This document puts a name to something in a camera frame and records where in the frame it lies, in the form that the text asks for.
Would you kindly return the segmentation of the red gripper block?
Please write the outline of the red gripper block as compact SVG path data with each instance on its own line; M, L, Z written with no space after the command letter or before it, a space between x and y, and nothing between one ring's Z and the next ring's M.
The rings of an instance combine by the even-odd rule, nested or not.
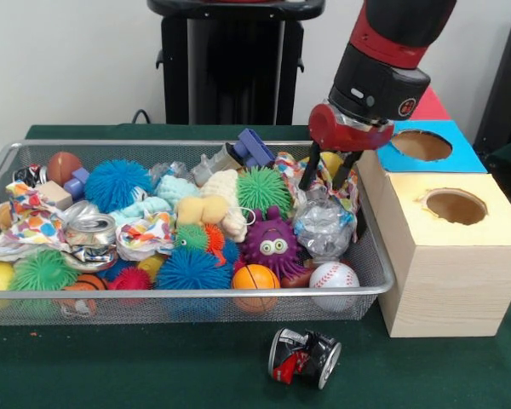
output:
M330 103L320 103L313 108L308 120L308 129L314 141L306 168L298 187L308 190L316 176L321 150L350 152L338 167L332 187L338 191L348 179L350 170L360 158L360 151L376 150L386 145L393 136L394 124L365 124L340 112Z

